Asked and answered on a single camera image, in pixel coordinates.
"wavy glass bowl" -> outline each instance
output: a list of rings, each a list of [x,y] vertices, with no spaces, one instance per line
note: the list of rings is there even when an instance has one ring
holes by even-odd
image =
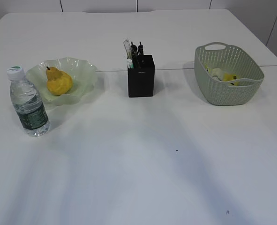
[[[56,67],[69,74],[73,79],[72,88],[63,95],[53,95],[46,87],[46,67]],[[28,70],[26,78],[38,89],[44,104],[64,105],[74,104],[80,101],[82,95],[93,90],[97,82],[96,67],[85,60],[74,58],[62,58],[58,60],[46,60]]]

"basket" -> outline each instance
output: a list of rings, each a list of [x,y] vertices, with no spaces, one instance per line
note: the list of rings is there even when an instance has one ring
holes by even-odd
[[[223,45],[220,50],[207,50],[210,45]],[[238,75],[238,86],[233,81],[218,81],[205,67],[221,68]],[[200,46],[195,51],[195,77],[202,94],[213,105],[242,105],[249,101],[260,87],[264,74],[255,61],[241,48],[221,42]]]

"bottle label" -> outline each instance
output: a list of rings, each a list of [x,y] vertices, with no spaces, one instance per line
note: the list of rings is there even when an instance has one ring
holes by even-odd
[[[27,130],[40,128],[48,121],[44,104],[41,104],[41,106],[33,112],[28,114],[17,113],[17,115],[21,120],[22,126]]]

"pear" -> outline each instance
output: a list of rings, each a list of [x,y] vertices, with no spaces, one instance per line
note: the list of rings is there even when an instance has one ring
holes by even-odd
[[[45,71],[48,78],[47,88],[53,95],[62,95],[67,93],[73,86],[73,80],[67,73],[58,70],[55,67],[46,67]]]

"pen holder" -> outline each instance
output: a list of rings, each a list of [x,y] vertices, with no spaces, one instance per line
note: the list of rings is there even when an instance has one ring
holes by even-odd
[[[128,95],[130,98],[154,95],[155,65],[152,55],[138,56],[140,68],[128,68]]]

